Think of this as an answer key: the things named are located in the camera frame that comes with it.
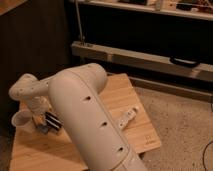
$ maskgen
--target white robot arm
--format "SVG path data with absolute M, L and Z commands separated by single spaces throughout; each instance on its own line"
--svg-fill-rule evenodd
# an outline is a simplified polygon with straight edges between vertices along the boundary
M 48 96 L 90 170 L 145 171 L 98 97 L 106 82 L 105 70 L 98 64 L 88 64 L 65 69 L 41 81 L 25 74 L 9 94 L 14 100 L 25 100 L 31 108 L 41 105 L 37 97 Z

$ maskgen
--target black cable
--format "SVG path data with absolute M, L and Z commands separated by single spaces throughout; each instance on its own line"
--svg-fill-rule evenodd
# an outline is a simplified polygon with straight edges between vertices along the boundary
M 206 168 L 206 163 L 205 163 L 206 150 L 207 150 L 207 148 L 208 148 L 211 144 L 213 144 L 213 141 L 210 141 L 210 142 L 205 146 L 205 148 L 204 148 L 204 150 L 203 150 L 203 157 L 202 157 L 202 160 L 203 160 L 203 167 L 204 167 L 205 171 L 208 171 L 207 168 Z

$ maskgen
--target gray floor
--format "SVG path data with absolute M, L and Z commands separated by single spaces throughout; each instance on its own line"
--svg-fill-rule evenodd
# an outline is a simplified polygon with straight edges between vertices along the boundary
M 153 90 L 136 88 L 162 147 L 149 151 L 143 161 L 150 171 L 202 171 L 202 153 L 213 140 L 210 104 Z M 0 137 L 0 171 L 8 170 L 11 138 Z M 213 145 L 206 152 L 206 166 L 213 171 Z

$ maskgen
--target plywood board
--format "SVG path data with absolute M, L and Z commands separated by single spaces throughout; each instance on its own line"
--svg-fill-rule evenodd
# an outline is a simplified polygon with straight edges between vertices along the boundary
M 109 76 L 100 98 L 114 119 L 131 107 L 139 106 L 136 118 L 124 130 L 124 135 L 137 153 L 161 146 L 161 141 L 126 74 Z M 87 166 L 64 130 L 59 136 L 39 132 L 27 134 L 16 130 L 11 171 L 85 169 Z

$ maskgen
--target white cup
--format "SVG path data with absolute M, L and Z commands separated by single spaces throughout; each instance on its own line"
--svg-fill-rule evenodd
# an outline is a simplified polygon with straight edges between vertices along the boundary
M 33 113 L 30 110 L 22 109 L 13 115 L 11 123 L 16 129 L 23 130 L 27 133 L 33 133 L 36 127 L 32 116 Z

